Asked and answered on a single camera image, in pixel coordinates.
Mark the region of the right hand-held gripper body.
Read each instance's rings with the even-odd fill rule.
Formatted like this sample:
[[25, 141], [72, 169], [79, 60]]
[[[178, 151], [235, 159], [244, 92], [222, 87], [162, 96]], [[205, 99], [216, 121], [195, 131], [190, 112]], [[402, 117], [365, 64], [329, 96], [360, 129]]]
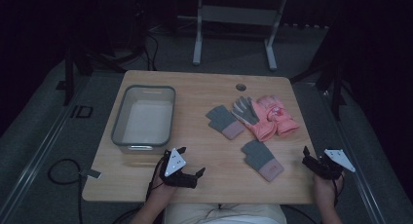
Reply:
[[342, 175], [344, 169], [347, 169], [350, 172], [356, 171], [356, 168], [350, 162], [343, 150], [325, 149], [324, 154], [324, 161], [320, 161], [319, 158], [311, 156], [311, 165], [308, 167], [309, 170], [319, 177], [336, 180]]

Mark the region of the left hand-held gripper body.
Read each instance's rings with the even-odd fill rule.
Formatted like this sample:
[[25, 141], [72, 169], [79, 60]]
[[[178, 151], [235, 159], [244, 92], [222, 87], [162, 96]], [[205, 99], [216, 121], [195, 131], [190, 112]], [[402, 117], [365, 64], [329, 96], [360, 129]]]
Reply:
[[186, 161], [182, 154], [177, 152], [176, 148], [173, 148], [171, 151], [166, 150], [163, 160], [160, 177], [166, 185], [184, 188], [195, 188], [197, 186], [198, 178], [196, 175], [182, 171], [186, 166]]

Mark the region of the pink glove with grey palm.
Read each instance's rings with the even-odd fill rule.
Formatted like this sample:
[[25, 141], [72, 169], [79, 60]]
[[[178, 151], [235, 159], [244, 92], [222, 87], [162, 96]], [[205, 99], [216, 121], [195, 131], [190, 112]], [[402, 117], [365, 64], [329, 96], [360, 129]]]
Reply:
[[276, 124], [267, 119], [265, 109], [249, 96], [240, 96], [231, 112], [261, 142], [269, 140], [277, 131]]

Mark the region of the person's left hand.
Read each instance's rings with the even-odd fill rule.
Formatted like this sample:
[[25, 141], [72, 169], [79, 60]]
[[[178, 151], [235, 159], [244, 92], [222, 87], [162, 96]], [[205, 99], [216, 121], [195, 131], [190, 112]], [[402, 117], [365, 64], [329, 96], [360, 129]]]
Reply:
[[176, 187], [166, 185], [156, 174], [150, 184], [148, 200], [168, 204], [176, 191]]

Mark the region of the person's right hand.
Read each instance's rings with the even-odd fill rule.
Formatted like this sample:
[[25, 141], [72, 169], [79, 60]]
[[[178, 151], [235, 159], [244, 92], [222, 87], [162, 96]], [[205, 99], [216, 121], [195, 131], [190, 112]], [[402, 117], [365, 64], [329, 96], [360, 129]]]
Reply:
[[340, 176], [336, 180], [327, 180], [313, 175], [314, 181], [314, 197], [316, 204], [336, 203], [338, 196], [343, 190], [344, 176]]

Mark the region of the grey knit glove pink cuff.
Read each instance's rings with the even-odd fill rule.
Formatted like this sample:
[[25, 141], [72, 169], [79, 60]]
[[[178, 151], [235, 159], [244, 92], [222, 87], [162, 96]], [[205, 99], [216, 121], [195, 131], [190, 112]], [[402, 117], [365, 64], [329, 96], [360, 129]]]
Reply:
[[244, 125], [224, 105], [212, 108], [206, 113], [206, 117], [209, 119], [208, 125], [229, 140], [235, 139], [245, 130]]
[[244, 161], [268, 182], [284, 171], [283, 166], [263, 142], [251, 140], [241, 151], [245, 154]]

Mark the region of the person's beige trousers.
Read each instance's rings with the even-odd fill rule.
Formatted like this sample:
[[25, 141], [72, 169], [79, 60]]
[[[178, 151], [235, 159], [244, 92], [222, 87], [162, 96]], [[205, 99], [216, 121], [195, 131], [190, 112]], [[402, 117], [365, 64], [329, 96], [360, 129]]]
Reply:
[[280, 205], [172, 204], [163, 224], [287, 224]]

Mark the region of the pink padded glove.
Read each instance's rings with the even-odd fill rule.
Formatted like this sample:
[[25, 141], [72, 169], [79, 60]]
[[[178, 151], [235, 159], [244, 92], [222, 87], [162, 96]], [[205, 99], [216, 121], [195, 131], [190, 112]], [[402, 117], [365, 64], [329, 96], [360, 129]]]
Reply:
[[267, 119], [276, 124], [278, 136], [287, 136], [299, 128], [275, 95], [264, 95], [257, 100], [257, 103], [265, 109]]

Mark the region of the black stand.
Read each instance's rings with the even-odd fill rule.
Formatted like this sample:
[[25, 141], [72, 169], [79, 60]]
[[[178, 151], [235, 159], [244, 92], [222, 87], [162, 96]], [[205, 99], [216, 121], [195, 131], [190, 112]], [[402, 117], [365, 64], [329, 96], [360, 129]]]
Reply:
[[65, 103], [74, 94], [74, 72], [90, 76], [96, 61], [118, 73], [145, 49], [147, 0], [76, 0], [74, 20], [64, 27]]
[[310, 66], [303, 72], [290, 78], [291, 84], [301, 81], [311, 75], [319, 73], [319, 77], [316, 81], [316, 88], [318, 91], [328, 93], [328, 89], [332, 91], [329, 93], [331, 96], [330, 110], [336, 121], [340, 121], [340, 106], [345, 104], [341, 95], [343, 87], [342, 72], [346, 60], [342, 56], [322, 56], [316, 54], [312, 59]]

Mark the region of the small grey tag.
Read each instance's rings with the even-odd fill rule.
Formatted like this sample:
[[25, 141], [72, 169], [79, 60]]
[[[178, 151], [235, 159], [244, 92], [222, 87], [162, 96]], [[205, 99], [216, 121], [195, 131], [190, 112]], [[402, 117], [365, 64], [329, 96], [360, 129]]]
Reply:
[[99, 179], [101, 177], [101, 173], [99, 171], [96, 171], [96, 170], [91, 169], [91, 168], [81, 170], [80, 174], [83, 177], [91, 177], [91, 178], [94, 178], [94, 179]]

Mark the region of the aluminium floor rail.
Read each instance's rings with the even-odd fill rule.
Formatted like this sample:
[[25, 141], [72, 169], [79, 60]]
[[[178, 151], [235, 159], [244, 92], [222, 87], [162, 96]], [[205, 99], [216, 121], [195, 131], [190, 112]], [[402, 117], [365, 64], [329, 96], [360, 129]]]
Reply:
[[351, 142], [351, 136], [349, 132], [345, 130], [343, 125], [343, 118], [340, 115], [335, 115], [332, 107], [333, 93], [329, 91], [318, 91], [328, 118], [333, 122], [334, 129], [338, 135], [338, 142], [340, 144], [340, 149], [343, 149], [349, 158], [350, 162], [356, 169], [355, 172], [351, 172], [350, 176], [353, 179], [358, 194], [363, 202], [365, 210], [369, 216], [370, 221], [373, 224], [385, 224], [385, 218], [382, 213], [382, 209], [379, 208], [377, 199], [373, 193], [372, 187], [367, 180], [368, 171], [361, 166], [362, 160], [356, 149], [363, 149], [364, 146], [358, 147], [355, 143]]
[[35, 151], [35, 154], [28, 161], [26, 167], [19, 176], [19, 179], [12, 192], [10, 193], [4, 204], [0, 207], [0, 224], [8, 224], [9, 220], [16, 212], [16, 209], [21, 204], [39, 169], [44, 164], [50, 151], [52, 150], [56, 139], [60, 135], [64, 124], [69, 118], [69, 115], [75, 109], [75, 102], [77, 101], [89, 81], [90, 77], [80, 77], [76, 82], [77, 87], [75, 88], [74, 94], [72, 95], [68, 104], [63, 106], [60, 110], [51, 128]]

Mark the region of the white metal desk frame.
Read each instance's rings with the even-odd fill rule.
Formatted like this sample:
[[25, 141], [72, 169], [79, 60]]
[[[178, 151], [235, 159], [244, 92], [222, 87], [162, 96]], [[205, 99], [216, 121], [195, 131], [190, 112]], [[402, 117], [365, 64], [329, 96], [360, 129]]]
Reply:
[[205, 5], [203, 0], [198, 0], [197, 6], [197, 31], [192, 63], [201, 64], [203, 48], [203, 22], [227, 22], [235, 24], [251, 24], [270, 26], [272, 31], [264, 39], [264, 49], [268, 61], [269, 69], [275, 71], [278, 69], [273, 44], [276, 34], [281, 24], [283, 10], [287, 0], [280, 0], [276, 10], [236, 8], [216, 5]]

